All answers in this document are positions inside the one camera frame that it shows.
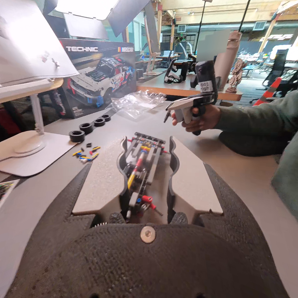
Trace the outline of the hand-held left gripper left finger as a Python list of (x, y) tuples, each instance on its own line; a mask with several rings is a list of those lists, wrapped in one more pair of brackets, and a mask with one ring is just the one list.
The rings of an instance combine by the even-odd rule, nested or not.
[(126, 167), (127, 137), (114, 140), (92, 162), (72, 214), (98, 215), (107, 222), (110, 214), (128, 211)]

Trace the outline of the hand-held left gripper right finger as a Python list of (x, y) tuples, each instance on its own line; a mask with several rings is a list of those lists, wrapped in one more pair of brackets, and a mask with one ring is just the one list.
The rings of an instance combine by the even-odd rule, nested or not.
[(176, 137), (169, 139), (170, 169), (167, 190), (167, 221), (184, 213), (189, 224), (202, 214), (223, 215), (223, 209), (204, 162)]

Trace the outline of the lego car chassis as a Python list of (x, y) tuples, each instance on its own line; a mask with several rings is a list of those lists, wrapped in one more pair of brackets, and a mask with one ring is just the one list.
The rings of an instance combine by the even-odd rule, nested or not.
[(163, 216), (152, 196), (147, 194), (147, 189), (153, 183), (160, 157), (168, 154), (165, 150), (166, 141), (140, 132), (135, 132), (134, 137), (127, 141), (130, 146), (125, 157), (129, 162), (124, 173), (128, 180), (129, 202), (123, 217), (129, 223), (134, 216), (143, 217), (147, 210)]

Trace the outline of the person's right forearm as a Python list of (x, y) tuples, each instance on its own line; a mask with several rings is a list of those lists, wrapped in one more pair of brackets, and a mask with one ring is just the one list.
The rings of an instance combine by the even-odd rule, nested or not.
[(249, 157), (290, 155), (297, 158), (298, 92), (251, 107), (222, 107), (214, 129), (220, 141)]

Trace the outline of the pile of loose lego pins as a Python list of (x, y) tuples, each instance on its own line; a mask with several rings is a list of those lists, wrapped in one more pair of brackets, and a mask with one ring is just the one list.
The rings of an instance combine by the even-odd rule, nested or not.
[(87, 143), (86, 147), (81, 146), (72, 156), (82, 163), (92, 162), (98, 157), (100, 149), (100, 146), (92, 147), (92, 143)]

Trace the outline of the Lego instruction booklet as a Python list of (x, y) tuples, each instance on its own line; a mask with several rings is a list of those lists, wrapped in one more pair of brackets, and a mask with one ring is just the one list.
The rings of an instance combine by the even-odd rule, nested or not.
[(1, 87), (77, 76), (63, 46), (34, 1), (0, 1)]
[(19, 184), (20, 179), (5, 181), (0, 183), (0, 208), (5, 203), (6, 199), (12, 190)]

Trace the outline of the lego race car box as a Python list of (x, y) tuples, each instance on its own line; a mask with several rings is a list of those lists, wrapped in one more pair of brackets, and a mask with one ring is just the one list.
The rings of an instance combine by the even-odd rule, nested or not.
[(78, 71), (64, 79), (57, 110), (62, 119), (75, 119), (104, 110), (113, 98), (136, 91), (133, 43), (59, 38)]

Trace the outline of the person's right hand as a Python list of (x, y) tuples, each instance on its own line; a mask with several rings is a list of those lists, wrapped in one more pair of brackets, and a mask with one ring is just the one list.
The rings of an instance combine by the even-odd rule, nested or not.
[(186, 132), (197, 132), (197, 131), (206, 131), (209, 129), (214, 129), (218, 124), (221, 117), (221, 110), (214, 105), (205, 105), (200, 106), (199, 108), (193, 108), (193, 114), (200, 114), (201, 111), (205, 111), (198, 119), (192, 120), (190, 123), (186, 124), (185, 122), (181, 123), (181, 126), (185, 128)]

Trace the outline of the black and white device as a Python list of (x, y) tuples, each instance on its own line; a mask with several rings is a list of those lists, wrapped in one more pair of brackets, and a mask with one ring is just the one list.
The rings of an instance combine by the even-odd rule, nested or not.
[(166, 84), (171, 84), (171, 83), (179, 84), (186, 80), (187, 72), (188, 72), (188, 62), (182, 62), (182, 64), (179, 65), (179, 67), (181, 69), (181, 73), (180, 73), (180, 75), (177, 75), (176, 72), (178, 69), (175, 66), (176, 60), (177, 60), (177, 58), (173, 59), (170, 62), (169, 67), (166, 71), (166, 74), (164, 77), (164, 83), (166, 83)]

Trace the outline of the grey side table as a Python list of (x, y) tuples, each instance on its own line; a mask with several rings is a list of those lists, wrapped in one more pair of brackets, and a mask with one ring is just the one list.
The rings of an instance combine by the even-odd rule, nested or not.
[[(172, 96), (191, 96), (199, 94), (201, 89), (200, 86), (197, 85), (195, 88), (191, 88), (190, 81), (194, 74), (187, 74), (186, 80), (175, 84), (167, 84), (164, 83), (165, 74), (162, 73), (159, 76), (152, 76), (150, 80), (146, 82), (137, 82), (136, 90), (137, 91), (149, 91), (153, 93), (163, 93), (166, 95)], [(218, 92), (218, 100), (223, 101), (240, 101), (243, 93), (241, 91), (237, 91), (235, 94), (226, 92), (229, 84), (226, 84), (222, 91)]]

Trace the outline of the empty clear plastic bag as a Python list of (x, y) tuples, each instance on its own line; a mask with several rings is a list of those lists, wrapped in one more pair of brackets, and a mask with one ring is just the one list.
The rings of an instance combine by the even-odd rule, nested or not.
[(133, 92), (121, 98), (111, 98), (111, 106), (115, 111), (123, 112), (136, 120), (165, 100), (166, 94), (145, 90)]

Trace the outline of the curved plywood stand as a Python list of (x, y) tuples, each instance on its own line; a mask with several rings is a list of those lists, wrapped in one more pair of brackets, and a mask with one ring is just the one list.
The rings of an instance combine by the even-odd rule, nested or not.
[(157, 75), (154, 72), (156, 58), (161, 54), (159, 40), (157, 38), (157, 29), (155, 23), (154, 12), (150, 7), (145, 7), (145, 31), (149, 48), (149, 60), (145, 75)]

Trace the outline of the black office chair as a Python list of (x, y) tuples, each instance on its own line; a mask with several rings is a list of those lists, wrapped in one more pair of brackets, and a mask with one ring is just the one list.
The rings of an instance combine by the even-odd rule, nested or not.
[[(273, 67), (262, 83), (262, 86), (264, 86), (266, 89), (268, 89), (278, 77), (282, 77), (285, 69), (286, 56), (288, 54), (288, 51), (289, 49), (277, 50)], [(281, 83), (276, 91), (279, 91), (282, 94), (286, 94), (286, 92), (288, 91), (288, 84), (290, 80), (291, 79), (289, 76), (282, 78)]]

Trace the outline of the white book stand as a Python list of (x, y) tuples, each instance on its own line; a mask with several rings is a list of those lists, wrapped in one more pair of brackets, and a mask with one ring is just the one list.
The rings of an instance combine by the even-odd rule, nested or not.
[(30, 83), (1, 86), (1, 103), (30, 96), (35, 130), (21, 132), (0, 143), (0, 170), (20, 177), (36, 175), (73, 148), (70, 137), (44, 131), (38, 94), (61, 87), (63, 78), (43, 79)]

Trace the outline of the studio light panel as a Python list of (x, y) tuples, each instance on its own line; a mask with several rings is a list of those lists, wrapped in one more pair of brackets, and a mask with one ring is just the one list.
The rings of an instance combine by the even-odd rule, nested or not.
[(153, 1), (36, 1), (58, 38), (159, 46)]

